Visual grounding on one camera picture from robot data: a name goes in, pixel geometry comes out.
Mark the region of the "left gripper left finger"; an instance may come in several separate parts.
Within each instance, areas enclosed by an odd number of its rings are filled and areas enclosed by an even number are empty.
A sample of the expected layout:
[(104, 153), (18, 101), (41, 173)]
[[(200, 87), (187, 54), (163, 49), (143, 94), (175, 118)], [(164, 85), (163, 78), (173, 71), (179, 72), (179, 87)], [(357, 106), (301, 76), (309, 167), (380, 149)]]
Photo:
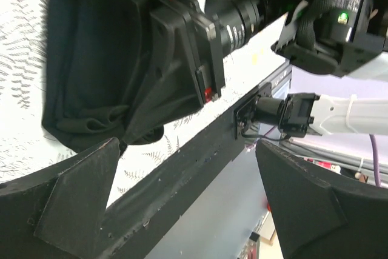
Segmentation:
[(110, 138), (1, 183), (1, 258), (94, 258), (119, 154)]

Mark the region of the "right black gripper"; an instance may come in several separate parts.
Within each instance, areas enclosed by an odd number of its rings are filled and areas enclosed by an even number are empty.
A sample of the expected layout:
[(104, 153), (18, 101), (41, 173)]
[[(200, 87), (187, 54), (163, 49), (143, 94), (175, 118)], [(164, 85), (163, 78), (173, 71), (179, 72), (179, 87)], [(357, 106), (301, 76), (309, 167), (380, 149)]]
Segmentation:
[(136, 73), (126, 144), (190, 115), (225, 85), (220, 24), (197, 0), (126, 0), (138, 17)]

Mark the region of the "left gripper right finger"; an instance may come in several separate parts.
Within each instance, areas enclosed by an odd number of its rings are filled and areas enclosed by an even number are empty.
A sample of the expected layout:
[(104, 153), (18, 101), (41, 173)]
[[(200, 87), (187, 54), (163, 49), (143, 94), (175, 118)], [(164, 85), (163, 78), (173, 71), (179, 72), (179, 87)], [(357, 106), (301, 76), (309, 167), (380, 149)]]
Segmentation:
[(387, 258), (387, 189), (268, 141), (256, 159), (284, 258)]

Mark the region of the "black underwear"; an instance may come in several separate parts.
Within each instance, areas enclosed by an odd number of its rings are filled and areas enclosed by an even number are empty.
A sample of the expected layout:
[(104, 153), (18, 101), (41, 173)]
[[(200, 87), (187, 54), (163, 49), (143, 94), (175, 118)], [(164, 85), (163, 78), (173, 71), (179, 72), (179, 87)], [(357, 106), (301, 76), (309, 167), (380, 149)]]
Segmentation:
[(123, 139), (148, 67), (141, 23), (127, 0), (49, 0), (42, 126), (82, 152)]

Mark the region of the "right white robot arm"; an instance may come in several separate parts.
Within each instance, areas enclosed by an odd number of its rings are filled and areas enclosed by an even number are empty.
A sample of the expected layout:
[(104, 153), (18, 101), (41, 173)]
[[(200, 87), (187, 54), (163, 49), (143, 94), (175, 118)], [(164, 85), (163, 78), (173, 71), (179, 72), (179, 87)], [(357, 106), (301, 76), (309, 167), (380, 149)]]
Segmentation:
[(132, 0), (148, 70), (126, 144), (157, 141), (164, 125), (221, 96), (223, 59), (287, 15), (272, 50), (317, 75), (387, 79), (387, 0)]

